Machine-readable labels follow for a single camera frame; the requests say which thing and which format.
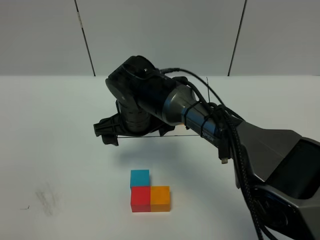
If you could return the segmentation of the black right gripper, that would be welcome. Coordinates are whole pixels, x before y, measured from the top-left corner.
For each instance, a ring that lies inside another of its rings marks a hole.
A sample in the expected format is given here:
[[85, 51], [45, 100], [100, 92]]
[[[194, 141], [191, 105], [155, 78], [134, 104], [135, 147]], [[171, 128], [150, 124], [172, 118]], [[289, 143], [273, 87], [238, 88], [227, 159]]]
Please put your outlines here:
[[105, 145], [118, 146], [119, 136], [143, 137], [158, 131], [162, 137], [175, 129], [142, 108], [129, 109], [118, 101], [115, 104], [117, 114], [101, 119], [93, 125], [95, 135], [101, 136]]

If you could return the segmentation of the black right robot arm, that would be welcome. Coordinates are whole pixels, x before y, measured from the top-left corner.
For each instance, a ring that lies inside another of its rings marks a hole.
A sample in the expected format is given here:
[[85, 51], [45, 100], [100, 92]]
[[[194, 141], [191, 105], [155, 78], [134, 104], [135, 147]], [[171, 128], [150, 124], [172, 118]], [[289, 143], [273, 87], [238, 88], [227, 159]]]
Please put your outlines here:
[[218, 149], [222, 163], [233, 160], [259, 239], [272, 231], [294, 240], [320, 237], [320, 144], [292, 130], [252, 125], [222, 102], [207, 102], [174, 68], [156, 68], [143, 56], [131, 56], [105, 83], [116, 98], [117, 113], [96, 123], [104, 144], [119, 136], [161, 136], [184, 125]]

